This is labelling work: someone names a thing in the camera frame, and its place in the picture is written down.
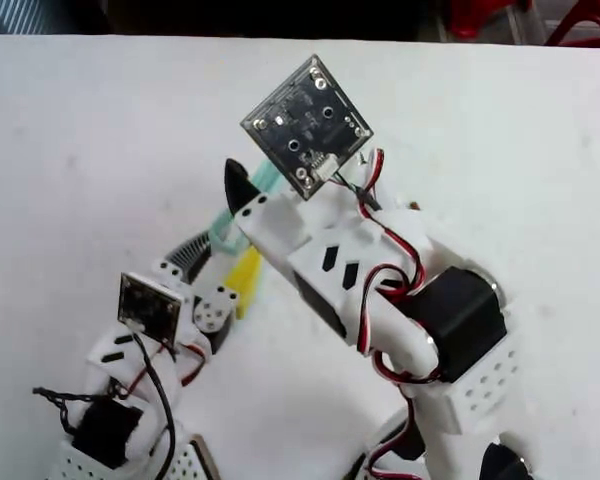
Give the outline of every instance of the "white table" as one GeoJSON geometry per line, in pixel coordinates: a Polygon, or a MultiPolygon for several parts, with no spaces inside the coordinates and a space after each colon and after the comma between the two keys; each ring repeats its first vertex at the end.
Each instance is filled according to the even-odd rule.
{"type": "MultiPolygon", "coordinates": [[[[261,158],[238,122],[312,52],[389,186],[508,266],[546,477],[600,478],[600,50],[120,37],[0,37],[0,478],[44,478],[31,387],[80,388],[120,272],[207,226],[224,159],[261,158]]],[[[226,479],[335,479],[400,406],[268,271],[180,414],[226,479]]]]}

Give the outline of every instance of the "black wire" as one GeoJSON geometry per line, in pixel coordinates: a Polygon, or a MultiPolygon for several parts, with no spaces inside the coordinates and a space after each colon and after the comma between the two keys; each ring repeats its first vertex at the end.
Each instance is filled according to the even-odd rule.
{"type": "Polygon", "coordinates": [[[87,395],[55,392],[48,388],[37,387],[32,390],[32,393],[44,397],[58,407],[60,409],[60,423],[62,424],[62,429],[69,435],[75,435],[76,428],[69,423],[69,409],[67,408],[67,402],[95,402],[97,400],[110,399],[117,394],[117,388],[110,383],[106,394],[87,395]]]}
{"type": "Polygon", "coordinates": [[[339,185],[351,190],[359,201],[361,201],[365,205],[368,205],[369,208],[371,208],[374,212],[382,210],[382,207],[380,206],[378,201],[373,197],[371,192],[365,190],[362,187],[359,187],[358,185],[354,185],[353,183],[348,182],[342,175],[340,175],[340,172],[334,173],[333,176],[337,179],[339,185]]]}
{"type": "Polygon", "coordinates": [[[140,350],[142,351],[142,358],[144,360],[144,365],[147,369],[147,374],[149,375],[149,378],[153,382],[153,385],[156,387],[156,390],[158,391],[160,401],[162,402],[162,407],[164,408],[164,413],[167,417],[167,430],[169,431],[169,450],[167,451],[167,456],[164,459],[160,471],[155,477],[155,480],[162,480],[167,474],[167,471],[169,470],[169,466],[173,461],[173,455],[176,450],[176,427],[173,422],[173,412],[171,411],[169,399],[167,398],[167,394],[164,392],[164,388],[162,386],[162,382],[160,381],[160,377],[153,368],[153,365],[151,364],[151,358],[149,358],[149,354],[147,353],[147,349],[145,348],[144,343],[142,343],[142,340],[136,333],[132,333],[131,335],[133,337],[134,342],[138,344],[138,347],[140,347],[140,350]]]}

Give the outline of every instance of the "hole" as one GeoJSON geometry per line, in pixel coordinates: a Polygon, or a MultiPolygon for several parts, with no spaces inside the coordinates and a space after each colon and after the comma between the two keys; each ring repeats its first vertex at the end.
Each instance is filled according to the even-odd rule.
{"type": "MultiPolygon", "coordinates": [[[[109,353],[105,356],[103,356],[100,361],[102,363],[109,363],[109,362],[115,362],[116,360],[122,360],[124,358],[124,352],[116,352],[116,353],[109,353]]],[[[67,458],[67,463],[71,463],[71,459],[67,458]]]]}
{"type": "Polygon", "coordinates": [[[123,343],[133,342],[133,337],[131,335],[123,335],[122,337],[116,338],[113,343],[116,345],[122,345],[123,343]]]}
{"type": "Polygon", "coordinates": [[[345,290],[349,290],[356,284],[356,280],[358,279],[358,267],[360,264],[358,262],[355,263],[347,263],[347,266],[344,268],[344,277],[342,278],[342,288],[345,290]]]}
{"type": "Polygon", "coordinates": [[[322,270],[328,272],[336,265],[336,258],[338,257],[338,246],[327,247],[324,252],[324,260],[322,260],[322,270]]]}

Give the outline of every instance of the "dark floor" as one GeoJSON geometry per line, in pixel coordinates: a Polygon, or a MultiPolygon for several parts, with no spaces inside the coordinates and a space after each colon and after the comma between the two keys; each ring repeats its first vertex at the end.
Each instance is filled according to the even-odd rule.
{"type": "MultiPolygon", "coordinates": [[[[421,42],[496,43],[505,45],[543,45],[577,0],[535,0],[528,12],[507,7],[483,26],[475,40],[460,40],[445,31],[437,2],[430,8],[418,34],[421,42]]],[[[600,30],[594,24],[577,25],[568,39],[591,38],[600,30]]]]}

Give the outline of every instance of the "red white black wire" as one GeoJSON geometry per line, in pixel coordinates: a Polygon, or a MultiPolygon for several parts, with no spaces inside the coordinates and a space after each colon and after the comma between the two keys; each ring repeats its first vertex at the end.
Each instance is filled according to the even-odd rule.
{"type": "Polygon", "coordinates": [[[424,378],[415,378],[410,372],[395,372],[387,367],[383,361],[383,353],[381,351],[371,351],[371,319],[369,318],[369,314],[367,311],[367,302],[369,292],[371,292],[372,288],[376,288],[381,291],[389,301],[396,301],[398,299],[403,299],[405,296],[409,295],[413,291],[420,288],[425,281],[426,271],[422,261],[420,259],[420,255],[418,251],[411,245],[407,240],[398,235],[394,230],[384,225],[378,219],[374,218],[373,213],[369,211],[367,208],[367,195],[372,195],[373,200],[375,201],[375,187],[378,179],[380,178],[380,174],[382,173],[382,168],[384,166],[384,151],[380,148],[377,148],[373,151],[372,155],[372,173],[367,181],[366,185],[362,189],[358,189],[350,184],[342,177],[339,176],[337,181],[338,185],[344,186],[352,190],[356,197],[358,198],[358,210],[360,214],[367,219],[372,220],[376,224],[382,227],[384,233],[391,238],[405,253],[409,256],[409,258],[414,262],[415,265],[415,273],[413,279],[410,279],[409,276],[405,273],[405,271],[393,264],[383,263],[380,265],[376,265],[373,267],[369,273],[367,273],[363,285],[362,291],[362,301],[360,305],[360,324],[358,331],[358,342],[357,349],[360,353],[367,356],[370,353],[373,353],[373,366],[378,372],[380,376],[385,378],[386,380],[394,383],[398,386],[400,390],[400,394],[404,397],[407,402],[407,420],[405,421],[404,428],[398,432],[393,438],[390,440],[381,443],[369,454],[366,470],[369,474],[377,479],[388,480],[422,480],[417,475],[412,475],[408,473],[397,473],[390,472],[382,469],[376,468],[375,464],[382,458],[386,453],[390,452],[396,445],[406,438],[409,434],[411,428],[414,425],[414,405],[413,400],[405,395],[405,393],[400,388],[400,385],[403,384],[426,384],[431,383],[437,380],[438,378],[438,370],[435,369],[428,376],[424,378]],[[383,272],[393,272],[394,274],[398,274],[401,280],[401,285],[397,288],[389,288],[386,286],[377,285],[377,281],[382,279],[383,272]]]}

